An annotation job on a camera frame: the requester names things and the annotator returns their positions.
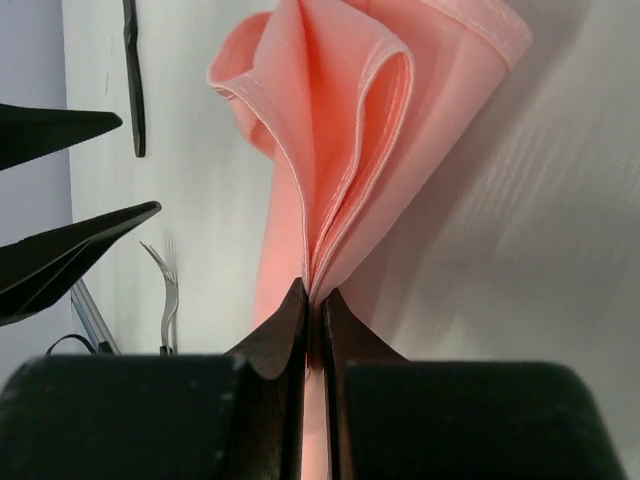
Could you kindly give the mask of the pink satin napkin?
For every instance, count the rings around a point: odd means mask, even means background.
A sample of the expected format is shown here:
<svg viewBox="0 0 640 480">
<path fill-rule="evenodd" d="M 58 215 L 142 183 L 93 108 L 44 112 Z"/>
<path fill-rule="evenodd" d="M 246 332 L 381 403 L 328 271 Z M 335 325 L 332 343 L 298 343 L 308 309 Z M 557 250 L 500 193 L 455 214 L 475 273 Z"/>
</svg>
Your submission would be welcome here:
<svg viewBox="0 0 640 480">
<path fill-rule="evenodd" d="M 531 39 L 502 1 L 281 1 L 234 28 L 207 77 L 273 163 L 256 324 L 355 271 Z"/>
</svg>

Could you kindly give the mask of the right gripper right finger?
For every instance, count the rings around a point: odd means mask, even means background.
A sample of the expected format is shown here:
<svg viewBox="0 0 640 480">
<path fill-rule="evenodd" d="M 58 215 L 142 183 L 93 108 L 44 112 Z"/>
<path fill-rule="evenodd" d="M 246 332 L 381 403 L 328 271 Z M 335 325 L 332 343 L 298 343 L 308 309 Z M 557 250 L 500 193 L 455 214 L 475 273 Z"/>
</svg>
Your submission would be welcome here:
<svg viewBox="0 0 640 480">
<path fill-rule="evenodd" d="M 335 479 L 621 479 L 594 398 L 549 362 L 411 361 L 322 305 Z"/>
</svg>

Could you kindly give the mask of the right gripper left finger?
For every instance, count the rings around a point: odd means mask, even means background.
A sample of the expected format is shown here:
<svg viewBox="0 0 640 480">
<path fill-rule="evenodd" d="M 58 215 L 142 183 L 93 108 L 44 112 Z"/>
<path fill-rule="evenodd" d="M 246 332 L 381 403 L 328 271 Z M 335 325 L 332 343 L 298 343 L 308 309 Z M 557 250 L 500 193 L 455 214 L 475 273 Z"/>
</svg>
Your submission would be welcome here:
<svg viewBox="0 0 640 480">
<path fill-rule="evenodd" d="M 297 479 L 308 298 L 222 355 L 46 356 L 1 394 L 5 479 Z"/>
</svg>

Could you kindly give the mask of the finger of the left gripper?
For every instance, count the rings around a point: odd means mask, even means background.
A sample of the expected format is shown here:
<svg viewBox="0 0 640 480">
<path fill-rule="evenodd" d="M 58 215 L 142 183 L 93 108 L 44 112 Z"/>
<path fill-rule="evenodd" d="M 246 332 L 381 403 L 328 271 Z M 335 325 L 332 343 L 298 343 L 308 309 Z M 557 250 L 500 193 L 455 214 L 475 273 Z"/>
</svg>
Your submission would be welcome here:
<svg viewBox="0 0 640 480">
<path fill-rule="evenodd" d="M 157 201 L 116 210 L 1 248 L 1 324 L 58 302 L 109 248 L 162 209 Z"/>
<path fill-rule="evenodd" d="M 67 149 L 123 124 L 113 112 L 1 105 L 1 170 Z"/>
</svg>

